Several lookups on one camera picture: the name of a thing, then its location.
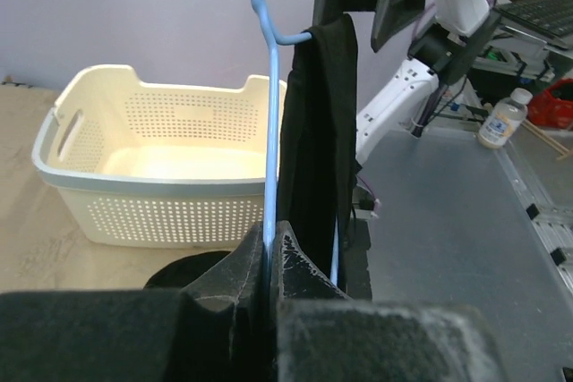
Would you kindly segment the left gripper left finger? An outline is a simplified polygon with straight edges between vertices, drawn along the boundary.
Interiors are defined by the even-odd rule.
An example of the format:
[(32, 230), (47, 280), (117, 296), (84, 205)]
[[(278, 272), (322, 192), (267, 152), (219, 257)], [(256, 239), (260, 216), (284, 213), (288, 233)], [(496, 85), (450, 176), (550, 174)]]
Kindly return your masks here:
[(183, 288), (5, 293), (4, 381), (262, 381), (262, 232)]

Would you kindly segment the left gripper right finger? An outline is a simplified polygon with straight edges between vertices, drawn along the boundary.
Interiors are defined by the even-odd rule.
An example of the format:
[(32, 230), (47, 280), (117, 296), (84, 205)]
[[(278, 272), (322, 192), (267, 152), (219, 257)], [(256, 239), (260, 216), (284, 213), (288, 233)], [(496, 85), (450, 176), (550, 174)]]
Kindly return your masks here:
[(302, 251), (291, 225), (273, 241), (279, 381), (503, 381), (483, 316), (465, 305), (348, 297)]

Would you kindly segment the blue hanger of black shirt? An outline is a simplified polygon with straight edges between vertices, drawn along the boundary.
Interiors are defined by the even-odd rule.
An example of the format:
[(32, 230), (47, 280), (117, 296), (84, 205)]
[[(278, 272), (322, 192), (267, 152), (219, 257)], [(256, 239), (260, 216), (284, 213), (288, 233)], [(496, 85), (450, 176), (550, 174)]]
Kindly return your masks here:
[(263, 275), (270, 284), (273, 247), (277, 222), (278, 144), (279, 144), (279, 48), (304, 43), (312, 38), (309, 32), (296, 35), (281, 34), (269, 14), (266, 0), (250, 0), (258, 17), (261, 33), (269, 54), (269, 108), (267, 125), (266, 170), (263, 212)]

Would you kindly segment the black t shirt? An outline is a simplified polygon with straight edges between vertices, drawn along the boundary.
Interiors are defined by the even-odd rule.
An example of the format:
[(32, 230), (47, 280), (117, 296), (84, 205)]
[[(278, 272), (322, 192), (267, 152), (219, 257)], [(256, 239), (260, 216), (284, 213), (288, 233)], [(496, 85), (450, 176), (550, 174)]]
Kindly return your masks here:
[(276, 70), (278, 46), (294, 49), (281, 124), (275, 218), (287, 221), (303, 253), (346, 288), (344, 239), (356, 185), (358, 44), (352, 12), (378, 0), (314, 0), (312, 26), (278, 32), (265, 0), (251, 0)]

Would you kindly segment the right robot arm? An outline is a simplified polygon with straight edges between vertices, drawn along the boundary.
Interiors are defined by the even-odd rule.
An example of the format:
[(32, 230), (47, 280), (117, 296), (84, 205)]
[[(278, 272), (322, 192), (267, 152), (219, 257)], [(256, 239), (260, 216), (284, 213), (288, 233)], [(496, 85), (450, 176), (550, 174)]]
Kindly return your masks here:
[(399, 123), (415, 136), (421, 134), (445, 90), (470, 69), (500, 21), (492, 0), (378, 0), (373, 51), (429, 11), (433, 19), (413, 38), (406, 59), (356, 117), (359, 164)]

